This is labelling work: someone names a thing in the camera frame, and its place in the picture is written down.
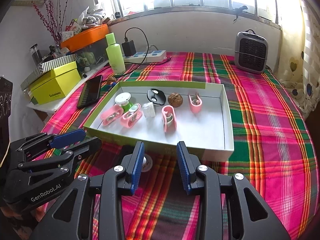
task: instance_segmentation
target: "floral curtain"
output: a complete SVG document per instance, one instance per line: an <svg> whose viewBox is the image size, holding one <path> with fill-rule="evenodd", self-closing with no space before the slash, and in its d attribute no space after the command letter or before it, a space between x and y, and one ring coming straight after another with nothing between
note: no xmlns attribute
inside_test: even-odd
<svg viewBox="0 0 320 240"><path fill-rule="evenodd" d="M282 45L277 78L306 119L319 101L319 23L304 0L279 0Z"/></svg>

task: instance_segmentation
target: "phone screen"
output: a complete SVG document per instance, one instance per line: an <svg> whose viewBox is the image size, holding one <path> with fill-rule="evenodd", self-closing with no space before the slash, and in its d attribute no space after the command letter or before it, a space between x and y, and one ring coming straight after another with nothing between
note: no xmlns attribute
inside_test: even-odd
<svg viewBox="0 0 320 240"><path fill-rule="evenodd" d="M100 86L102 81L102 75L89 79L85 84L81 92L78 109L92 105L99 100Z"/></svg>

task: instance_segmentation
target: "power strip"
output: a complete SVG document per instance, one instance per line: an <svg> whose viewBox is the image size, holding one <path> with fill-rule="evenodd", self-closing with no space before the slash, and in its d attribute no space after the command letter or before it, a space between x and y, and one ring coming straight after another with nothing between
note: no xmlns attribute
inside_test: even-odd
<svg viewBox="0 0 320 240"><path fill-rule="evenodd" d="M141 63L145 55L145 52L137 52L130 57L124 56L123 59L124 62ZM154 50L148 53L143 63L162 62L165 59L167 59L167 52L165 50Z"/></svg>

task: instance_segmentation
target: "bed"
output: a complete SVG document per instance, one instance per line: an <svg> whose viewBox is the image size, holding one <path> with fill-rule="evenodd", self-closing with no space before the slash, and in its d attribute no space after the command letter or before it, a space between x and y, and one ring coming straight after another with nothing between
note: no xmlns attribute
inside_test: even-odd
<svg viewBox="0 0 320 240"><path fill-rule="evenodd" d="M283 86L268 69L257 75L237 69L231 56L203 53L168 53L170 62L146 66L122 81L174 80L222 83L233 123L235 151L226 163L209 163L215 171L244 174L279 217L292 239L297 239L316 212L318 166L306 125ZM106 80L110 68L103 68ZM106 94L106 82L101 98ZM80 87L50 119L47 133L64 133L82 127L94 106L77 110ZM111 168L121 147L104 143L102 150L82 161L76 176L103 174ZM51 150L45 158L59 150ZM199 198L183 190L176 158L147 153L153 167L142 173L134 197L123 197L127 239L195 238ZM98 239L98 202L93 239Z"/></svg>

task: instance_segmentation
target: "small bottle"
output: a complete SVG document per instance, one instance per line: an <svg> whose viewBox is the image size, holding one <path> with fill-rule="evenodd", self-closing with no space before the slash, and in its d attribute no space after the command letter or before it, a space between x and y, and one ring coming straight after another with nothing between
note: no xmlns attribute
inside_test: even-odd
<svg viewBox="0 0 320 240"><path fill-rule="evenodd" d="M125 72L124 60L122 57L121 47L116 44L116 39L114 33L109 33L106 35L108 47L106 49L109 64L115 75L119 75Z"/></svg>

